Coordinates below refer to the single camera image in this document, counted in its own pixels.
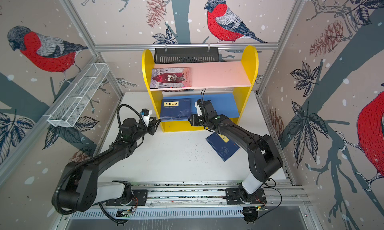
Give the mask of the navy book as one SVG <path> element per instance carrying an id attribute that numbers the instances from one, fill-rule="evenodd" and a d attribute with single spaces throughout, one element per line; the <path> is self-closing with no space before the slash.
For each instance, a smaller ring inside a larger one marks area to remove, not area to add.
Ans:
<path id="1" fill-rule="evenodd" d="M 206 138 L 206 141 L 224 162 L 240 149 L 234 141 L 217 133 L 212 133 Z"/>
<path id="2" fill-rule="evenodd" d="M 162 121 L 184 121 L 192 115 L 190 99 L 163 99 L 160 118 Z"/>

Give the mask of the red illustrated book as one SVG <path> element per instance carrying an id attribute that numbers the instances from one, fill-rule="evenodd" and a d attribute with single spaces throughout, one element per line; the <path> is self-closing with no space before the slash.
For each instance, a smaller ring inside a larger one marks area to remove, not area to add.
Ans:
<path id="1" fill-rule="evenodd" d="M 150 89 L 191 87 L 191 71 L 188 67 L 154 68 Z"/>

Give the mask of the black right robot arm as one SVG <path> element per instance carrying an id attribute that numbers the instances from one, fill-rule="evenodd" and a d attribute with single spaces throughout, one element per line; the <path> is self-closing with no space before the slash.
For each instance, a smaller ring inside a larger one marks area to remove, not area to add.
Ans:
<path id="1" fill-rule="evenodd" d="M 245 130 L 223 114 L 218 115 L 209 100 L 199 99 L 195 107 L 197 114 L 189 117 L 191 126 L 202 126 L 223 135 L 247 152 L 250 174 L 239 186 L 239 198 L 250 204 L 261 186 L 283 166 L 274 140 L 267 134 L 260 136 Z"/>

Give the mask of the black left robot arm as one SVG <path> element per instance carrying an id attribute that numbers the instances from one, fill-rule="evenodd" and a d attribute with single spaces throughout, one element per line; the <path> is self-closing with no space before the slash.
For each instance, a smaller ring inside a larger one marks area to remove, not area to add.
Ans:
<path id="1" fill-rule="evenodd" d="M 137 112 L 126 105 L 138 119 L 121 120 L 117 115 L 118 134 L 109 149 L 82 162 L 70 162 L 66 165 L 61 179 L 54 191 L 52 205 L 61 215 L 85 212 L 91 206 L 121 199 L 129 204 L 137 198 L 132 192 L 131 184 L 126 181 L 99 183 L 99 176 L 121 160 L 131 156 L 140 147 L 139 139 L 145 135 L 154 135 L 161 120 L 152 117 L 151 111 L 144 108 Z"/>

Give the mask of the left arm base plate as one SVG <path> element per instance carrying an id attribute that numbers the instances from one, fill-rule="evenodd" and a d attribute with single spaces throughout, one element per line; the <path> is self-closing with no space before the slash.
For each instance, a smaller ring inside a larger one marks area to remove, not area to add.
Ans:
<path id="1" fill-rule="evenodd" d="M 148 190 L 132 190 L 131 196 L 127 199 L 121 197 L 119 199 L 112 199 L 106 201 L 106 206 L 108 207 L 139 207 L 145 206 L 148 197 Z"/>

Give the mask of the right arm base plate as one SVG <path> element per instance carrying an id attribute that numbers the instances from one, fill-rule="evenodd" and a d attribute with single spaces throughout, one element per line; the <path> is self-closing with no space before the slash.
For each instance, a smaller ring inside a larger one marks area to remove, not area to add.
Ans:
<path id="1" fill-rule="evenodd" d="M 267 203 L 265 192 L 259 188 L 252 194 L 244 189 L 226 189 L 224 199 L 228 205 L 265 205 Z"/>

